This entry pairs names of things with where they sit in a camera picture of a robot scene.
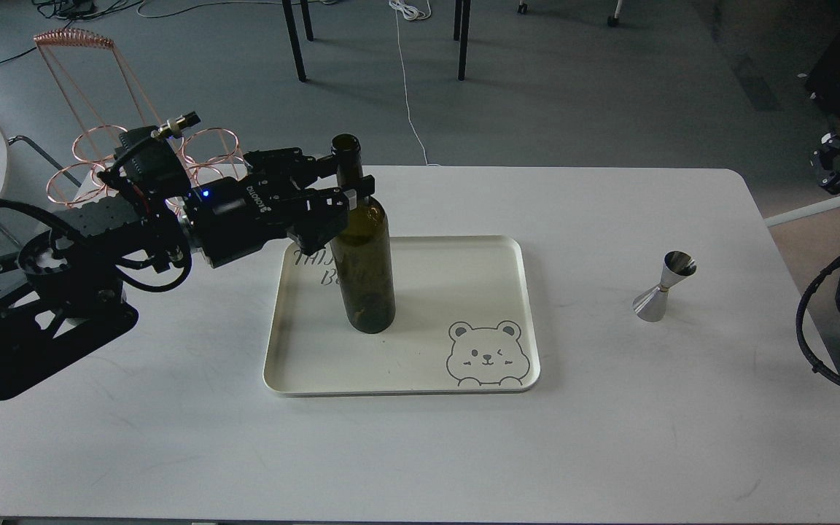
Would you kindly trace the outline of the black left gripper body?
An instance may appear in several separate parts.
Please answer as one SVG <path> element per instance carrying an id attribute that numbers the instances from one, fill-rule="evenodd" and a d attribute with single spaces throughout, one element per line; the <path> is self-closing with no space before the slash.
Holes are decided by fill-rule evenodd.
<path id="1" fill-rule="evenodd" d="M 348 224 L 311 216 L 314 183 L 296 182 L 296 149 L 244 154 L 248 173 L 201 184 L 184 197 L 191 239 L 208 265 L 220 267 L 289 238 L 304 255 L 319 252 Z"/>

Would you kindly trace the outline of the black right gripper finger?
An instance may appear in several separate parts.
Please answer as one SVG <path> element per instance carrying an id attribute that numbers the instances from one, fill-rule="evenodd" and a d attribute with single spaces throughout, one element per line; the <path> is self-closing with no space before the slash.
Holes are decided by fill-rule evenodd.
<path id="1" fill-rule="evenodd" d="M 840 139 L 823 139 L 812 153 L 817 186 L 830 194 L 840 193 L 840 168 L 836 168 L 836 158 L 840 158 Z"/>

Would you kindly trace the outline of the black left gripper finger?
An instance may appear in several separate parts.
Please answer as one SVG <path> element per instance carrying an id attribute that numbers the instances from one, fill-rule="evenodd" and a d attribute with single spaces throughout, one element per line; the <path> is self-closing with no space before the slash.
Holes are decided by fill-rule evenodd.
<path id="1" fill-rule="evenodd" d="M 303 154 L 300 149 L 296 150 L 296 182 L 314 183 L 318 179 L 333 176 L 339 168 L 339 160 L 334 154 L 321 158 Z"/>
<path id="2" fill-rule="evenodd" d="M 371 175 L 337 187 L 317 188 L 312 195 L 311 216 L 314 219 L 345 217 L 360 201 L 375 192 L 376 179 Z"/>

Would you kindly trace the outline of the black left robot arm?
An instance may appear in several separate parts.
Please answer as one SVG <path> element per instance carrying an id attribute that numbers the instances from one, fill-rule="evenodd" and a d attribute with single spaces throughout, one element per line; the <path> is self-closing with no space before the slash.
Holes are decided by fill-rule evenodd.
<path id="1" fill-rule="evenodd" d="M 167 292 L 193 254 L 217 268 L 289 238 L 312 255 L 339 236 L 376 182 L 360 143 L 340 134 L 323 158 L 297 147 L 248 152 L 246 176 L 193 185 L 171 139 L 196 113 L 120 134 L 97 173 L 114 194 L 50 212 L 0 198 L 44 232 L 0 256 L 0 401 L 17 397 L 136 326 L 125 285 Z"/>

